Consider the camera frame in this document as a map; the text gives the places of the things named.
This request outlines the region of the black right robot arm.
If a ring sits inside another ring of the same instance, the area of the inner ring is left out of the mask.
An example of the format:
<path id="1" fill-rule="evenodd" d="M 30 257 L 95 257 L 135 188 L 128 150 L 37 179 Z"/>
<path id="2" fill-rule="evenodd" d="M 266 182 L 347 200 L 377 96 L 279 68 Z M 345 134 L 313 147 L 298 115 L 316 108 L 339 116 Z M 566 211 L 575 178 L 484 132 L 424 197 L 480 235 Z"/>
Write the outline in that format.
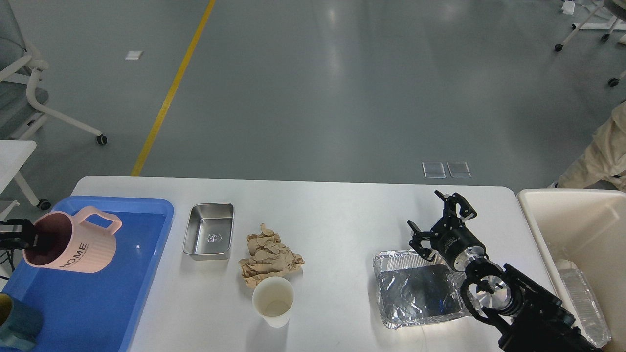
<path id="1" fill-rule="evenodd" d="M 463 273 L 460 297 L 469 313 L 501 333 L 505 352 L 598 352 L 575 325 L 562 300 L 510 264 L 490 261 L 485 245 L 467 227 L 478 214 L 459 193 L 435 191 L 442 216 L 428 231 L 408 221 L 410 247 L 424 260 L 440 256 Z"/>

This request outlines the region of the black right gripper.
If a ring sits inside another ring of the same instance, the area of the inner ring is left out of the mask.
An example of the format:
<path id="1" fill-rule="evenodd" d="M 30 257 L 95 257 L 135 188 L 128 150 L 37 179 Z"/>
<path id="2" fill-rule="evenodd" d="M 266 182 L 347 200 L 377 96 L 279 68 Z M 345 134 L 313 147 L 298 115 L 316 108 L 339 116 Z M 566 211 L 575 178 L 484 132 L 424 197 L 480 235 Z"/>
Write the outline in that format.
<path id="1" fill-rule="evenodd" d="M 409 246 L 427 262 L 434 261 L 436 252 L 456 272 L 465 272 L 474 260 L 487 257 L 485 245 L 465 226 L 465 222 L 478 216 L 478 212 L 459 193 L 434 193 L 444 203 L 443 214 L 429 231 L 422 231 L 411 220 L 408 225 L 412 230 Z M 431 248 L 422 242 L 430 242 Z"/>

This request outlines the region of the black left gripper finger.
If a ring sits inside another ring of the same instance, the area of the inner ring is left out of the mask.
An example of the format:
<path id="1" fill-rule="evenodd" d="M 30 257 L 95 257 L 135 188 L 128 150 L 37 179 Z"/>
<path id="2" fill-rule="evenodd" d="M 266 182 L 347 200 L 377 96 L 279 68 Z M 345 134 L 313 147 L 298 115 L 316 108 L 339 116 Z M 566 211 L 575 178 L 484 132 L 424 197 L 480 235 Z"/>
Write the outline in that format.
<path id="1" fill-rule="evenodd" d="M 36 228 L 28 219 L 7 219 L 0 221 L 0 232 L 3 234 L 35 234 Z"/>
<path id="2" fill-rule="evenodd" d="M 30 250 L 36 253 L 48 252 L 54 244 L 50 238 L 39 235 L 20 237 L 17 235 L 1 235 L 1 249 Z"/>

